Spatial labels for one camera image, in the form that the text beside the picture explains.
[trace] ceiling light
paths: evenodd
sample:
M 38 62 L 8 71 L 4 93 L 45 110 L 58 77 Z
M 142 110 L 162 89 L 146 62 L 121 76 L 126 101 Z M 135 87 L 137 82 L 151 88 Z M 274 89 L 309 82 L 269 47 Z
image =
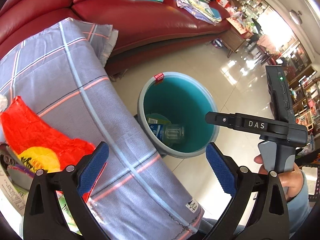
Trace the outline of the ceiling light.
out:
M 300 12 L 300 11 L 298 11 L 298 12 L 296 12 L 295 10 L 290 11 L 290 16 L 291 16 L 292 20 L 295 22 L 295 24 L 297 24 L 297 25 L 302 24 L 302 19 L 301 19 L 300 15 L 302 15 L 302 12 Z

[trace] purple checked cloth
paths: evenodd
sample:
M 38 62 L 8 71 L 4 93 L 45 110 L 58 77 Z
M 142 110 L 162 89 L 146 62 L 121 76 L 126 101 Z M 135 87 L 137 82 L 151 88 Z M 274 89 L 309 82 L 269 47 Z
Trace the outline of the purple checked cloth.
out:
M 90 25 L 83 32 L 79 27 L 68 18 L 13 48 L 0 61 L 0 93 L 9 103 L 21 96 L 70 138 L 109 144 L 108 165 L 90 207 L 112 240 L 189 238 L 203 208 L 167 168 L 99 61 L 115 44 L 112 26 Z M 102 47 L 91 45 L 95 36 Z

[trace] label tag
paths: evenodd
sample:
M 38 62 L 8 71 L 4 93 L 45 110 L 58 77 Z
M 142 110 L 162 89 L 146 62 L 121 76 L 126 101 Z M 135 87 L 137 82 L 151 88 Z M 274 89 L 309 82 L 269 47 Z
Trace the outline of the label tag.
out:
M 199 203 L 198 203 L 194 198 L 192 198 L 192 200 L 186 204 L 186 207 L 187 207 L 192 213 L 195 213 L 195 212 L 197 211 L 198 206 L 199 206 Z
M 257 121 L 257 120 L 250 120 L 250 119 L 246 118 L 244 120 L 243 127 L 255 129 L 255 130 L 260 130 L 260 131 L 266 131 L 268 129 L 268 123 Z
M 153 119 L 153 118 L 148 118 L 148 123 L 153 124 L 153 123 L 158 123 L 157 119 Z
M 163 81 L 164 74 L 163 73 L 159 73 L 159 74 L 157 74 L 157 75 L 155 75 L 153 77 L 156 79 L 155 85 L 157 85 L 157 84 L 160 84 Z
M 162 130 L 163 130 L 163 124 L 149 124 L 149 127 L 153 134 L 162 141 Z

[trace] handheld device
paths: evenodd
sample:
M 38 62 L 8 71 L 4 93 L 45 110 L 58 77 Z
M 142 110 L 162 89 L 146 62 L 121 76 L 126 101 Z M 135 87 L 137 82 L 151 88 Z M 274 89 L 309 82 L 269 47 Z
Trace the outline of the handheld device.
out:
M 281 66 L 266 66 L 268 90 L 275 120 L 246 114 L 209 112 L 207 123 L 234 130 L 260 134 L 258 144 L 267 171 L 277 173 L 293 170 L 295 149 L 307 144 L 308 131 L 295 122 L 287 79 Z

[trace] bucket rim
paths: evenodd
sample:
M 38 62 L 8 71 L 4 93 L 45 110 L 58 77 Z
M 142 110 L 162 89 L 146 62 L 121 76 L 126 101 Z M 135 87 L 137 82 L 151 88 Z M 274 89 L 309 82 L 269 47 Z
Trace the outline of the bucket rim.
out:
M 218 112 L 218 108 L 217 105 L 215 104 L 212 95 L 210 94 L 210 92 L 197 80 L 195 80 L 194 78 L 183 74 L 183 73 L 179 73 L 179 72 L 163 72 L 164 78 L 166 77 L 175 77 L 175 78 L 180 78 L 183 79 L 185 81 L 190 82 L 192 85 L 195 85 L 201 92 L 202 94 L 207 98 L 208 102 L 210 103 L 213 111 L 217 111 Z M 144 96 L 147 92 L 147 90 L 150 88 L 151 85 L 153 85 L 155 83 L 156 79 L 154 77 L 150 78 L 147 83 L 143 86 L 140 95 L 139 95 L 139 99 L 138 99 L 138 119 L 140 122 L 142 122 L 140 125 L 142 125 L 143 127 L 149 127 L 147 119 L 145 118 L 145 113 L 144 113 Z M 210 142 L 214 142 L 219 134 L 219 129 L 220 127 L 215 125 L 215 127 L 213 128 L 213 133 L 212 136 L 210 138 Z M 149 136 L 149 138 L 152 138 L 153 142 L 160 147 L 164 152 L 167 152 L 168 155 L 171 155 L 173 157 L 177 157 L 177 158 L 191 158 L 191 157 L 195 157 L 198 155 L 201 155 L 205 152 L 205 148 L 207 147 L 207 145 L 205 145 L 204 147 L 202 147 L 201 149 L 195 151 L 195 152 L 190 152 L 190 153 L 184 153 L 184 152 L 179 152 L 176 151 L 174 149 L 171 149 L 170 147 L 168 147 L 167 145 L 165 145 L 163 142 L 161 142 L 151 131 L 151 129 L 144 129 L 144 131 L 147 133 L 147 135 Z

